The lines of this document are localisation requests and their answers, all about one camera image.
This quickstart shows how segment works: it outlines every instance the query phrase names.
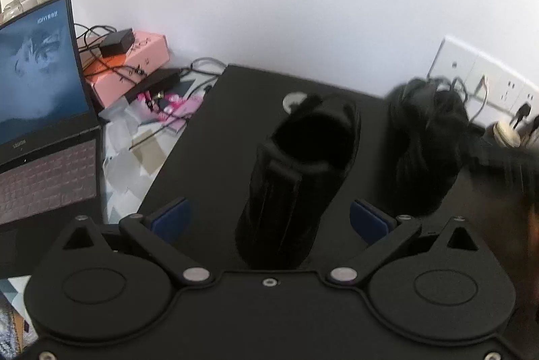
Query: triangular cutout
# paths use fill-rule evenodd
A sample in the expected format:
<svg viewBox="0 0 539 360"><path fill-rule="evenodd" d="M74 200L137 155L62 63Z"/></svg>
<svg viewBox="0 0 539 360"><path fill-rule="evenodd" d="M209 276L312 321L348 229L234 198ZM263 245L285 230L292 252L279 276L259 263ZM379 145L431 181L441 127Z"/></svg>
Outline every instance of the triangular cutout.
<svg viewBox="0 0 539 360"><path fill-rule="evenodd" d="M473 252L478 250L478 247L465 228L456 228L453 231L453 235L451 236L447 247L452 249L471 250Z"/></svg>
<svg viewBox="0 0 539 360"><path fill-rule="evenodd" d="M81 227L73 231L71 237L69 237L68 242L64 246L64 249L83 249L85 247L92 247L93 245L94 242L92 241L90 234L88 234L88 230Z"/></svg>

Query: laptop screen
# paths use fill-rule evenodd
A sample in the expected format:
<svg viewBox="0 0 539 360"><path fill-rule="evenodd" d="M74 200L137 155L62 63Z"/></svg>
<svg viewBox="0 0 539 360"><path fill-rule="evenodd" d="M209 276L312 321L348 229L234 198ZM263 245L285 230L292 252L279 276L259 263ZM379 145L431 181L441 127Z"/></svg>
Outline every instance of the laptop screen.
<svg viewBox="0 0 539 360"><path fill-rule="evenodd" d="M88 111L66 0L0 29L0 145Z"/></svg>

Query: black power adapter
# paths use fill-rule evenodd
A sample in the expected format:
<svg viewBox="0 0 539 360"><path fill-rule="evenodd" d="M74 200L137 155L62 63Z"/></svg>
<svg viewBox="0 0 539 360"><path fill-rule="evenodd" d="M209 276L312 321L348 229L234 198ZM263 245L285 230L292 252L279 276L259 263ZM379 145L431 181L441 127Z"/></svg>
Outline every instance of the black power adapter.
<svg viewBox="0 0 539 360"><path fill-rule="evenodd" d="M135 43L133 29L120 30L107 35L99 44L99 51L103 57L125 54Z"/></svg>

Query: wall socket panel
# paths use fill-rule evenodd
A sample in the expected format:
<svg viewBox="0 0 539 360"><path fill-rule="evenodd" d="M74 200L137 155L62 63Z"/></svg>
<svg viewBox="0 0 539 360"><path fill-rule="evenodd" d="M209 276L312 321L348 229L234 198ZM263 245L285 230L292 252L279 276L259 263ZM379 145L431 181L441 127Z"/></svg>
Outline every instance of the wall socket panel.
<svg viewBox="0 0 539 360"><path fill-rule="evenodd" d="M460 77L468 94L480 101L485 94L484 87L480 87L483 76L488 81L488 105L514 115L528 102L532 112L539 111L539 105L534 109L535 97L539 103L539 87L499 60L454 37L446 36L442 40L428 74L430 78L445 77L450 81Z"/></svg>

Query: shoebox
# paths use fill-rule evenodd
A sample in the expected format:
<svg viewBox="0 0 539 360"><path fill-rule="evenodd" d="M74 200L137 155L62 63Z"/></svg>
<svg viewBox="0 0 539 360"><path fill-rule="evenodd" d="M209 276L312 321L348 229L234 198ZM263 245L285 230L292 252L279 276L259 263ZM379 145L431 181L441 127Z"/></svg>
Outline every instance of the shoebox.
<svg viewBox="0 0 539 360"><path fill-rule="evenodd" d="M95 60L84 70L86 81L92 88L95 98L104 108L109 107L135 86L115 71L138 84L170 59L165 36L145 31L134 31L134 34L135 43L126 54L102 57L100 60L112 68L122 65L141 68L145 74L139 75L134 70L125 67L118 67L114 71L107 70L107 67L99 60Z"/></svg>

